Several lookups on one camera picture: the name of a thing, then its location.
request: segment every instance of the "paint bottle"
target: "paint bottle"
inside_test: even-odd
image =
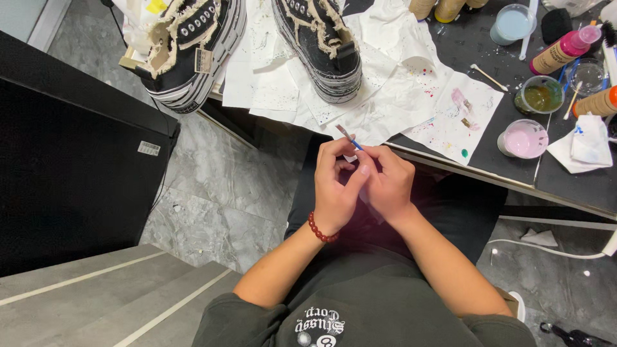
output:
[[[478,13],[489,0],[467,0],[463,5],[463,11],[467,13]]]
[[[442,23],[450,23],[457,17],[465,0],[440,0],[435,9],[435,19]]]
[[[532,59],[529,62],[529,69],[536,75],[548,75],[585,54],[601,35],[600,28],[595,25],[573,30]]]
[[[576,118],[587,112],[601,117],[617,113],[617,86],[579,100],[572,107],[572,113]]]
[[[412,0],[409,4],[409,12],[416,16],[418,21],[424,20],[431,13],[435,0]]]

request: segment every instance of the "shoe tag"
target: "shoe tag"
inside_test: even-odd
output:
[[[212,65],[213,54],[211,51],[205,49],[196,48],[195,52],[195,72],[197,73],[210,73],[210,66]]]

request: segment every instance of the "label on bottle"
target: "label on bottle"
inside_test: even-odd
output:
[[[435,17],[440,22],[451,22],[464,4],[465,0],[440,0],[435,9]]]
[[[559,45],[559,43],[560,41],[553,43],[551,47],[534,58],[533,65],[536,71],[543,75],[548,75],[576,59],[576,57],[565,54],[561,50],[561,45]]]
[[[479,9],[480,7],[486,5],[489,0],[467,0],[467,6],[472,9]]]
[[[435,0],[412,0],[409,4],[409,12],[413,13],[417,20],[422,20],[431,13],[433,5],[435,5]]]
[[[610,91],[611,88],[578,101],[574,104],[576,115],[587,114],[591,111],[593,115],[606,117],[617,113],[617,107],[613,105],[610,99]]]

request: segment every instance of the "black canvas sneaker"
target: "black canvas sneaker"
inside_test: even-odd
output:
[[[332,0],[271,0],[278,29],[298,53],[325,101],[351,100],[360,88],[358,44]]]
[[[208,97],[245,26],[244,0],[173,0],[149,32],[147,62],[134,72],[155,100],[176,113],[192,112]]]

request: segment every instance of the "paint brush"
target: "paint brush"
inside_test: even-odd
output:
[[[578,94],[579,89],[581,89],[582,81],[576,84],[576,90],[574,91],[574,96],[572,97],[572,101],[570,101],[570,106],[568,106],[568,110],[566,114],[563,116],[563,120],[567,120],[570,116],[570,110],[572,109],[572,105],[574,105],[574,100],[576,100],[576,95]]]
[[[508,91],[508,88],[504,87],[501,83],[495,81],[491,76],[488,76],[484,71],[480,70],[480,68],[476,65],[476,64],[471,64],[470,67],[472,69],[478,70],[480,71],[481,74],[483,74],[484,76],[486,76],[488,79],[490,79],[491,81],[493,81],[493,83],[495,83],[496,85],[499,86],[499,88],[501,88],[503,91]]]
[[[357,149],[359,149],[359,150],[361,150],[361,151],[364,151],[364,149],[362,149],[362,147],[360,147],[360,145],[359,145],[359,144],[358,144],[358,143],[357,143],[357,142],[356,142],[356,141],[355,141],[355,140],[354,140],[354,139],[353,139],[353,138],[352,138],[352,137],[351,137],[351,136],[347,133],[347,130],[345,130],[345,128],[343,128],[343,127],[341,126],[341,124],[337,124],[337,125],[336,125],[336,128],[337,128],[337,129],[338,129],[341,133],[343,133],[343,135],[345,135],[345,137],[346,137],[349,141],[351,141],[351,143],[353,143],[353,144],[354,144],[354,146],[355,146]]]

